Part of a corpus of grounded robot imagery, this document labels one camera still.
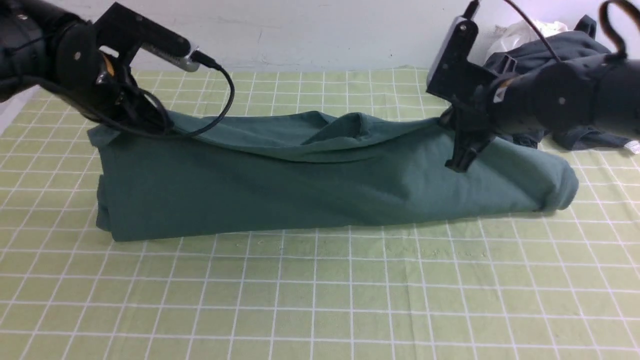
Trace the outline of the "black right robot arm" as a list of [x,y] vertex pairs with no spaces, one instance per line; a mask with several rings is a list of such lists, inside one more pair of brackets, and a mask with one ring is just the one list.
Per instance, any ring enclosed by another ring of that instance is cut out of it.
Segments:
[[426,92],[452,107],[449,169],[465,173],[497,135],[586,127],[639,138],[637,59],[613,54],[583,30],[568,30],[475,64],[468,56],[477,35],[473,21],[457,17],[426,79]]

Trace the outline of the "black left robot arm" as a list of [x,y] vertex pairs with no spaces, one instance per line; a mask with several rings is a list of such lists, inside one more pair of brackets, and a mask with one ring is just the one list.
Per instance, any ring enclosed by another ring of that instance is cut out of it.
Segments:
[[140,50],[186,72],[198,47],[160,23],[115,2],[96,21],[46,0],[1,2],[1,100],[36,85],[88,120],[166,135],[173,127],[160,101],[135,80]]

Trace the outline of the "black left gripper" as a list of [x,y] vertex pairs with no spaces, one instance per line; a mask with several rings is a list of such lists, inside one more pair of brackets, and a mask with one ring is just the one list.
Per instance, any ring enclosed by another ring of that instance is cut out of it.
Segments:
[[132,74],[131,62],[143,44],[179,56],[194,48],[189,39],[118,2],[96,22],[62,23],[55,32],[55,79],[65,90],[62,98],[90,121],[169,134],[168,111]]

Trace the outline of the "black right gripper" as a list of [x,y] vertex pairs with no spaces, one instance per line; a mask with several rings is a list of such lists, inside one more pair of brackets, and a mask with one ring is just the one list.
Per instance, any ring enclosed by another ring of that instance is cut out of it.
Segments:
[[489,116],[498,80],[515,70],[510,55],[498,58],[496,68],[486,68],[468,60],[443,64],[435,76],[426,79],[426,92],[450,103],[441,119],[454,131],[454,149],[445,166],[466,173],[473,161],[495,137]]

